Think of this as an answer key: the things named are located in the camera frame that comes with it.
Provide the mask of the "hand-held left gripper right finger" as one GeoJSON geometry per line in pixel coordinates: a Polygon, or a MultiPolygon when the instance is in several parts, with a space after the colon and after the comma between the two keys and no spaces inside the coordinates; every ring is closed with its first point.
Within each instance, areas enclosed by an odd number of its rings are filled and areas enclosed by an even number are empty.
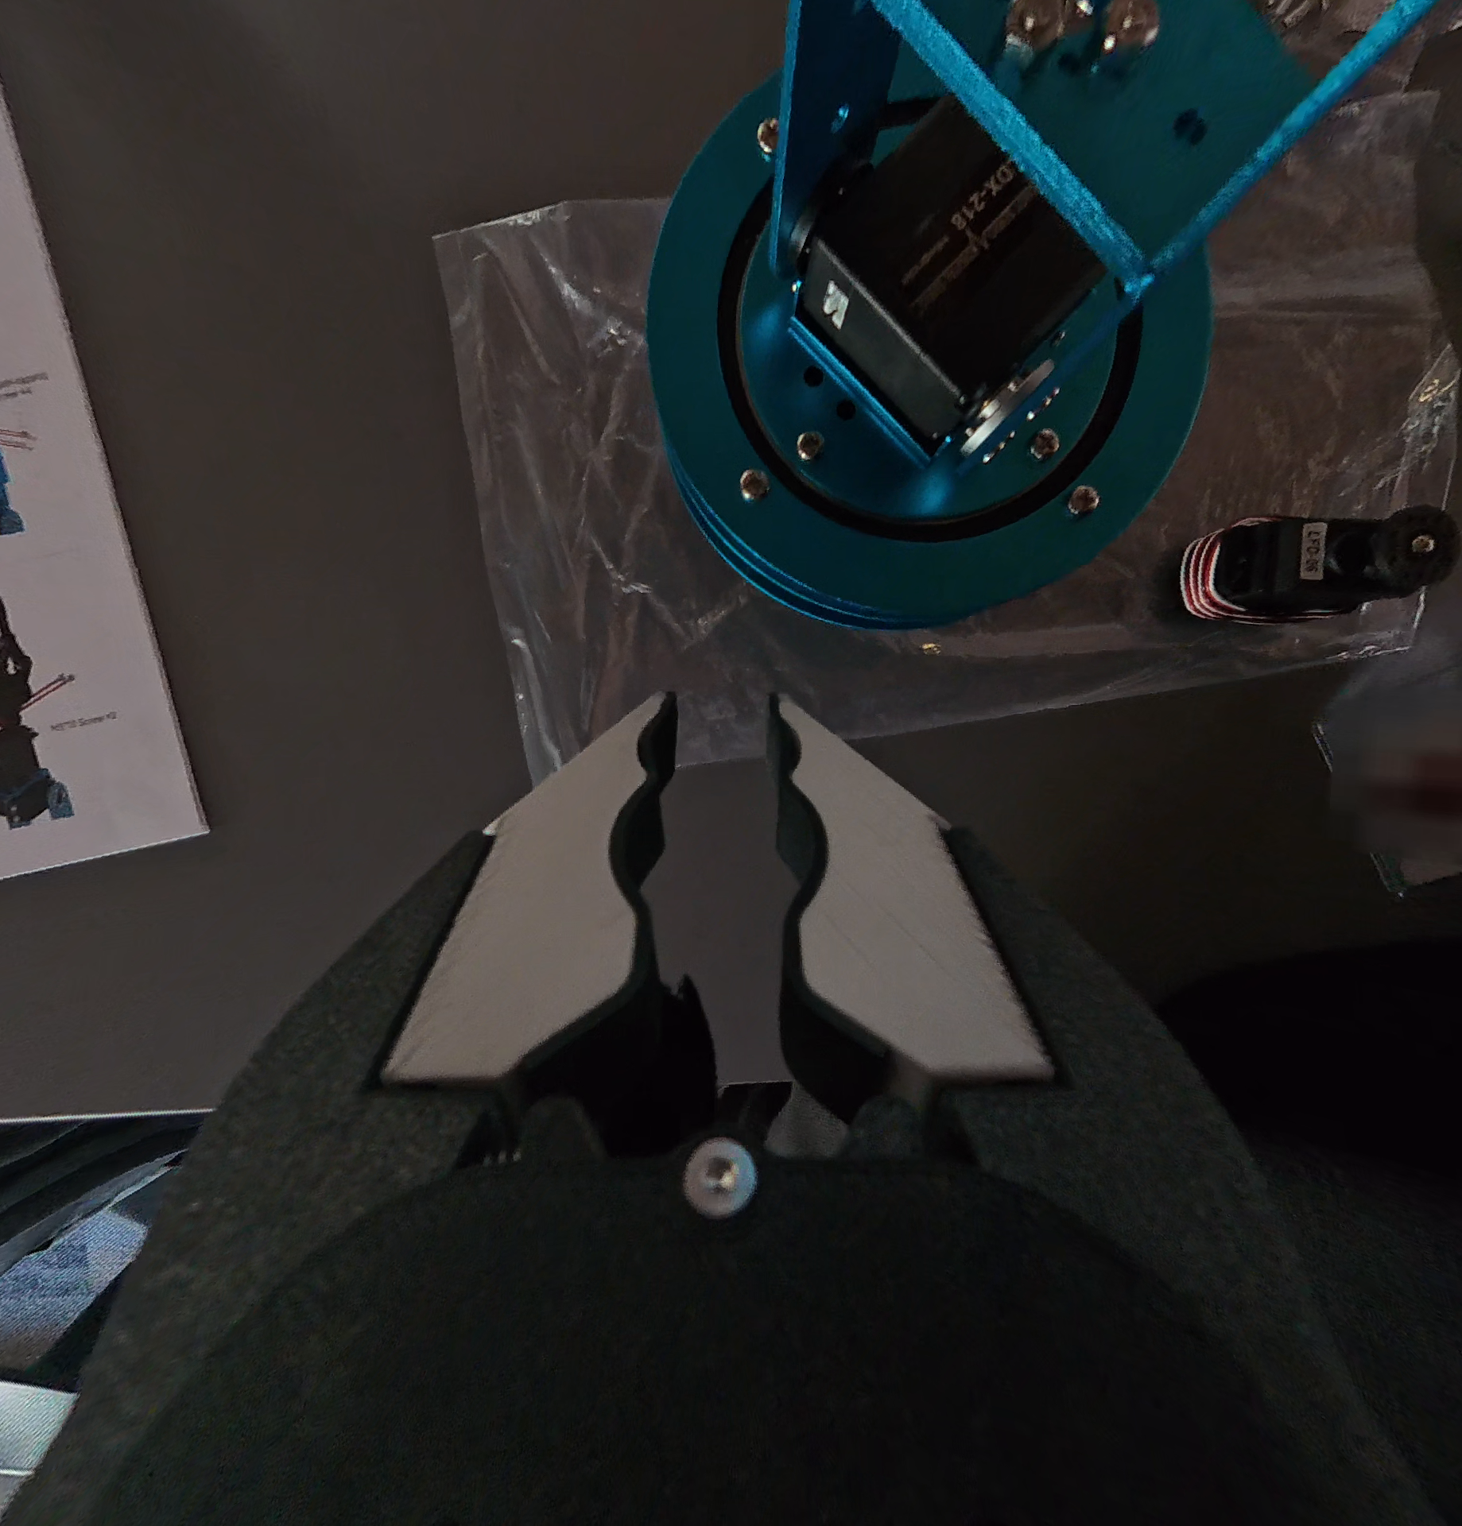
{"type": "Polygon", "coordinates": [[[784,920],[779,1041],[803,1088],[1038,1085],[1054,1064],[947,821],[773,696],[784,920]]]}

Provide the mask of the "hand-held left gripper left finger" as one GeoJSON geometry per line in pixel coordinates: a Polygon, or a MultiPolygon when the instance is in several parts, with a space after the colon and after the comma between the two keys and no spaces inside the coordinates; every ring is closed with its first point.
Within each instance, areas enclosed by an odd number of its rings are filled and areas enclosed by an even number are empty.
{"type": "Polygon", "coordinates": [[[649,696],[483,831],[385,1085],[606,1096],[645,1066],[663,983],[644,886],[677,721],[672,692],[649,696]]]}

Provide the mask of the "blue toy robot arm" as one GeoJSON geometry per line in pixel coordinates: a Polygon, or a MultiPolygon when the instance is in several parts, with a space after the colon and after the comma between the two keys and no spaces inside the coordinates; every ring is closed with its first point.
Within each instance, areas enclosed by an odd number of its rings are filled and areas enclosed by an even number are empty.
{"type": "Polygon", "coordinates": [[[1186,448],[1206,243],[1437,7],[788,3],[779,76],[684,176],[647,344],[720,557],[852,629],[946,626],[1090,562],[1186,448]]]}

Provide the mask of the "white assembly instruction manual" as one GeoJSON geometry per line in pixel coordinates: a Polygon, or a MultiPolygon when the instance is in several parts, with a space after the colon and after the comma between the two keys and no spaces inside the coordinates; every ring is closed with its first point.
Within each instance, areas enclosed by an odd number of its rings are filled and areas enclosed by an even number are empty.
{"type": "Polygon", "coordinates": [[[0,79],[0,880],[205,832],[0,79]]]}

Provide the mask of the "dark grey desk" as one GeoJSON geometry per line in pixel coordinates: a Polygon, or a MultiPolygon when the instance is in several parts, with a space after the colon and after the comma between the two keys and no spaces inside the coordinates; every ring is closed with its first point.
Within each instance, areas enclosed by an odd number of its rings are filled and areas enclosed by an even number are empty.
{"type": "MultiPolygon", "coordinates": [[[[0,1118],[215,1106],[528,791],[436,233],[669,192],[785,3],[0,3],[0,74],[205,837],[0,882],[0,1118]]],[[[1340,672],[865,740],[1146,996],[1462,937],[1332,829],[1340,672]]],[[[776,1079],[763,754],[679,770],[650,883],[723,1074],[776,1079]]]]}

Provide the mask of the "large clear plastic bag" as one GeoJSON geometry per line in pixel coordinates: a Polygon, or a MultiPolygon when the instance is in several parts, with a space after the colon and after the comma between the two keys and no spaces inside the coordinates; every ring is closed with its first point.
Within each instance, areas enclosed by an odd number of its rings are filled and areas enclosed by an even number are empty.
{"type": "Polygon", "coordinates": [[[768,697],[866,739],[1405,650],[1418,596],[1299,624],[1187,618],[1198,534],[1254,513],[1448,499],[1461,362],[1415,246],[1432,88],[1342,106],[1219,230],[1191,441],[1140,519],[1046,589],[941,629],[850,630],[763,597],[665,459],[645,287],[665,200],[568,200],[440,235],[475,507],[533,778],[657,691],[679,761],[765,750],[768,697]]]}

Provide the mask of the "small black servo motor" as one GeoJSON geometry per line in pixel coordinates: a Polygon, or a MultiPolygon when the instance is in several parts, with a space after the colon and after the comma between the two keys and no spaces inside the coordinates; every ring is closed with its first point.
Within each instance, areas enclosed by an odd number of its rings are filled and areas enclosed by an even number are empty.
{"type": "Polygon", "coordinates": [[[1461,553],[1461,526],[1437,505],[1380,518],[1265,514],[1189,543],[1178,592],[1198,619],[1292,624],[1416,596],[1443,583],[1461,553]]]}

